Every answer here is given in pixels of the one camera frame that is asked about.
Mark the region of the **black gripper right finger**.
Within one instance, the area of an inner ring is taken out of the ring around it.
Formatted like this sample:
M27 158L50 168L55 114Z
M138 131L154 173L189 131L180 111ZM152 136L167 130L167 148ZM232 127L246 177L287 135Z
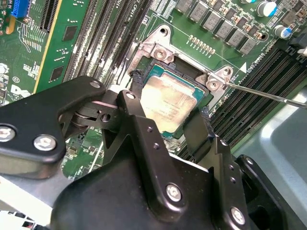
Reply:
M183 125L188 152L213 175L211 217L218 230L287 230L277 190L247 155L235 158L211 127L206 110L195 109Z

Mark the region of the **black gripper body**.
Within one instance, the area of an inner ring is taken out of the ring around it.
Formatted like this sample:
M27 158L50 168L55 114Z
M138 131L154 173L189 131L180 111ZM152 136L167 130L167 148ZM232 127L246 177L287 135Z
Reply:
M222 213L214 193L213 174L171 156L188 208L174 222L159 220L150 210L133 155L97 169L69 184L51 215L53 230L218 230Z

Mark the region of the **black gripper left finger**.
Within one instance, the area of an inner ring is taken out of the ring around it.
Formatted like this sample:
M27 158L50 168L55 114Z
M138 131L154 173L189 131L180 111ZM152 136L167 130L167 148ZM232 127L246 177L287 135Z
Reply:
M103 130L106 165L133 155L150 210L158 217L179 217L187 208L156 123L147 118L136 94L118 94L87 76L77 77L0 109L0 125L14 135L0 141L0 171L44 179L55 174L66 153L65 140L86 127Z

